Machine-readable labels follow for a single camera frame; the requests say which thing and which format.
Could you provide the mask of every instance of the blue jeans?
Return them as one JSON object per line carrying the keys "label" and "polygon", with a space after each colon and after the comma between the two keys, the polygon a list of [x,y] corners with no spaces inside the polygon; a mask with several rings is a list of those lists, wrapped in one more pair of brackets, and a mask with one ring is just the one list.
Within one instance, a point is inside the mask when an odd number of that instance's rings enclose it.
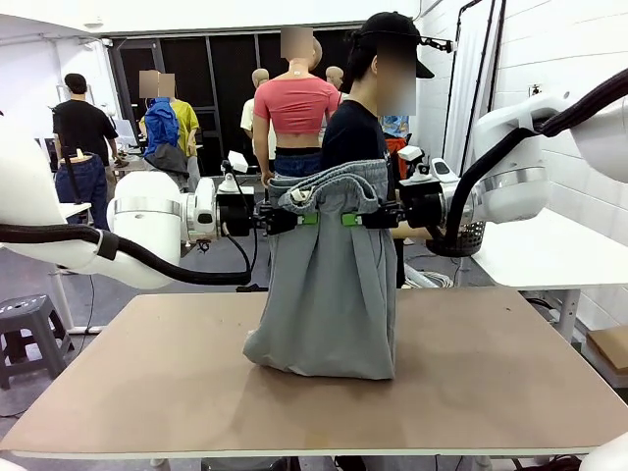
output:
{"label": "blue jeans", "polygon": [[[94,220],[94,228],[109,231],[107,224],[107,179],[102,160],[95,154],[84,162],[73,163],[75,178],[77,179],[78,196],[83,203],[91,203],[91,217]],[[75,193],[72,189],[72,181],[68,173],[67,164],[61,164],[55,179],[55,187],[59,201],[62,203],[74,203]],[[78,224],[79,216],[68,218],[69,224]]]}
{"label": "blue jeans", "polygon": [[286,149],[285,153],[277,149],[275,156],[275,173],[280,177],[309,177],[323,170],[321,166],[321,151],[303,154],[303,149]]}

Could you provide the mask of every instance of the black hair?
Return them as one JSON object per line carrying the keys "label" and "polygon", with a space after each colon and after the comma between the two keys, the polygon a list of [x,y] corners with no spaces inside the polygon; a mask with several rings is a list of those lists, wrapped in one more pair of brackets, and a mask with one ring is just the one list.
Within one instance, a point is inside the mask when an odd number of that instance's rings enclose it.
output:
{"label": "black hair", "polygon": [[87,93],[87,80],[81,74],[67,74],[64,82],[75,95]]}
{"label": "black hair", "polygon": [[349,58],[346,61],[346,71],[344,73],[342,86],[340,87],[340,91],[345,93],[351,90],[351,85],[354,81],[364,79],[364,76],[373,63],[373,58],[377,55],[375,48],[358,44],[360,36],[360,30],[356,29],[351,31],[347,38],[347,41],[351,44],[351,50],[349,52]]}

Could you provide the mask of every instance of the person's hand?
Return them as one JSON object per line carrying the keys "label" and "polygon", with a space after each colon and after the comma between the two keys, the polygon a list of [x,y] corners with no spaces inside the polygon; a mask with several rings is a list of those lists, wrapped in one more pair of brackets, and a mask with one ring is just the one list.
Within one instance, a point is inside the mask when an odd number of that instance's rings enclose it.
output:
{"label": "person's hand", "polygon": [[268,188],[268,180],[274,177],[275,177],[275,174],[272,173],[270,170],[262,172],[262,184],[264,185],[264,187]]}

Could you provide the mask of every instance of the cap brim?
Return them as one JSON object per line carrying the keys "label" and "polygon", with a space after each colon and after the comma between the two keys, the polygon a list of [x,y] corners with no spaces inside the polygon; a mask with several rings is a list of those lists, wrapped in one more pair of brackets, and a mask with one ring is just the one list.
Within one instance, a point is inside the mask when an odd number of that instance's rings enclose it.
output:
{"label": "cap brim", "polygon": [[427,67],[425,67],[421,61],[416,60],[416,77],[418,79],[433,79],[434,74]]}

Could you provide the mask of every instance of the yellow shirt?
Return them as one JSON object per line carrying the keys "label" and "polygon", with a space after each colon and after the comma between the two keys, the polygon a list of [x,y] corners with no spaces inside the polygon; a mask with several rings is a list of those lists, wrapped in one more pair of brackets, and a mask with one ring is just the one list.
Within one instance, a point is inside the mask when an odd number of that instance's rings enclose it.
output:
{"label": "yellow shirt", "polygon": [[[194,113],[194,110],[186,101],[175,100],[170,103],[170,106],[172,106],[177,116],[177,121],[179,122],[179,148],[186,157],[189,157],[192,154],[189,153],[189,149],[187,148],[187,139],[192,129],[200,128],[198,118],[196,118],[196,113]],[[145,126],[143,118],[139,122]]]}

